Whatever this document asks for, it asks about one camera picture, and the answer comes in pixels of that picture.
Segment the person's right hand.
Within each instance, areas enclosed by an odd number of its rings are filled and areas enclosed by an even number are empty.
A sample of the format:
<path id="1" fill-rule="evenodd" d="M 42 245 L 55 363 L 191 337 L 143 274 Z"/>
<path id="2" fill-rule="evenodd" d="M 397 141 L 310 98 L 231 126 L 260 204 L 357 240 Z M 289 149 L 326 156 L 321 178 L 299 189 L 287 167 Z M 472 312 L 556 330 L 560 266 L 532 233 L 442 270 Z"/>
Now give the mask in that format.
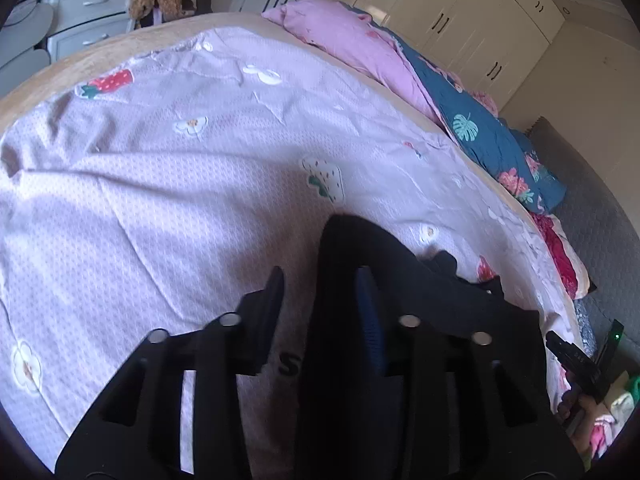
<path id="1" fill-rule="evenodd" d="M 555 418 L 561 424 L 570 418 L 570 411 L 578 407 L 578 414 L 574 418 L 575 429 L 568 436 L 570 442 L 588 469 L 592 460 L 591 434 L 599 416 L 601 405 L 594 402 L 591 396 L 586 396 L 578 390 L 567 390 L 562 395 Z"/>

